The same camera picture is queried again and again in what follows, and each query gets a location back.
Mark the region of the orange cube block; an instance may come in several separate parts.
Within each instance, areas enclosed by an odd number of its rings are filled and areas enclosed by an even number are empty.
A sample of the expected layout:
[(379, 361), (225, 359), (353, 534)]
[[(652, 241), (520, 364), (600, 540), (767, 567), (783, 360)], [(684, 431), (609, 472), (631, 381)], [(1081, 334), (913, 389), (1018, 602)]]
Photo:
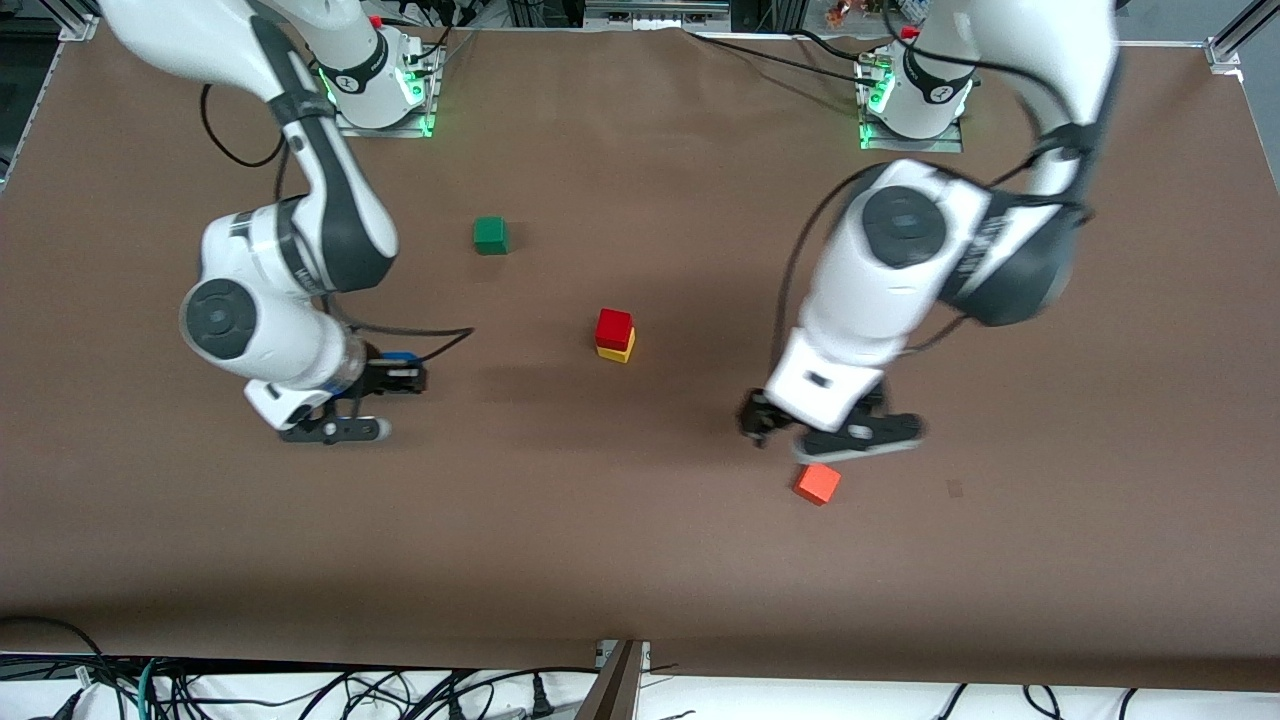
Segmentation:
[(800, 468), (792, 484), (799, 497), (815, 506), (826, 506), (835, 496), (842, 475), (824, 464), (808, 464)]

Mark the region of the brown table cover sheet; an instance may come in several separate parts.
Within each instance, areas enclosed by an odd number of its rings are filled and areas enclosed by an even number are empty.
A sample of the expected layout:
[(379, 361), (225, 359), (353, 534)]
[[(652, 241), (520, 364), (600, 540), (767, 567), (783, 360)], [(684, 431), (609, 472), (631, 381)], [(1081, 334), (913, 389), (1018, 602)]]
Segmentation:
[(128, 655), (637, 638), (689, 674), (1280, 691), (1280, 195), (1202, 51), (1125, 50), (1064, 296), (897, 363), (922, 446), (822, 507), (735, 415), (797, 232), (877, 161), (835, 81), (678, 31), (467, 42), (435, 136), (352, 142), (401, 252), (344, 305), (476, 332), (366, 402), (388, 439), (333, 447), (280, 442), (180, 337), (205, 225), (273, 184), (197, 96), (106, 29), (70, 44), (0, 195), (0, 616)]

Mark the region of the brown support beam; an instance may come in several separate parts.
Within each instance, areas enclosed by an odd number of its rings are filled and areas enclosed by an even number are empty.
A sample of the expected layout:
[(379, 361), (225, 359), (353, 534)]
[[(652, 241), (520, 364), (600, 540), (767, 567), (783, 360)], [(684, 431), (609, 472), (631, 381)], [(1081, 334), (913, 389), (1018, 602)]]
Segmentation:
[(643, 676), (637, 641), (626, 639), (599, 669), (573, 720), (635, 720)]

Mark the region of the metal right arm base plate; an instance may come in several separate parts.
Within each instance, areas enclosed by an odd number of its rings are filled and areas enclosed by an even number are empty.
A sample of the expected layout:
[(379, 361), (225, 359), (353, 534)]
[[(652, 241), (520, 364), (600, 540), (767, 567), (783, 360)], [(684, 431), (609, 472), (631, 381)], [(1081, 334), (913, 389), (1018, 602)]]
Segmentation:
[(443, 47), (436, 47), (403, 56), (371, 79), (364, 94), (340, 92), (328, 82), (339, 131), (358, 137), (431, 137), (444, 54)]

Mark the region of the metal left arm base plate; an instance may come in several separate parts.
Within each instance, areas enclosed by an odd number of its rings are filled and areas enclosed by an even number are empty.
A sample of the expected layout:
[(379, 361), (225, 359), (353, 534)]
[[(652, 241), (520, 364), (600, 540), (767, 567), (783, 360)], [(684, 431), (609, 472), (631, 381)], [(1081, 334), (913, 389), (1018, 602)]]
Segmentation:
[(892, 69), (892, 58), (886, 53), (860, 53), (855, 60), (854, 77), (868, 81), (858, 90), (858, 138), (864, 151), (946, 152), (963, 151), (963, 132), (959, 119), (952, 119), (947, 129), (932, 138), (909, 138), (892, 131), (881, 111), (895, 91), (902, 86)]

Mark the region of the silver metal rail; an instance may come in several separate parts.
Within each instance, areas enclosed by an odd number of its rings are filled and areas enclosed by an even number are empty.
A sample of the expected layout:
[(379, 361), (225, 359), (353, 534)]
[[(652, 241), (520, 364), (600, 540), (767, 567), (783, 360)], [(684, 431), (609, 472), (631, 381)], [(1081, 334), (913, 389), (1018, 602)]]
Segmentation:
[(730, 0), (584, 0), (584, 29), (731, 32)]

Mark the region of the aluminium frame profile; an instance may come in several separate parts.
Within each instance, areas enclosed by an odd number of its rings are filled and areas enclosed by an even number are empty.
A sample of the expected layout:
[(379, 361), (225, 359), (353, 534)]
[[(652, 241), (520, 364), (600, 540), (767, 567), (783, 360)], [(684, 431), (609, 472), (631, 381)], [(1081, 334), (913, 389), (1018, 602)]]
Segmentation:
[(1248, 4), (1204, 44), (1206, 59), (1215, 74), (1240, 67), (1240, 50), (1266, 26), (1280, 17), (1280, 0), (1249, 0)]
[(60, 26), (61, 42), (91, 40), (96, 31), (101, 8), (97, 0), (40, 0)]

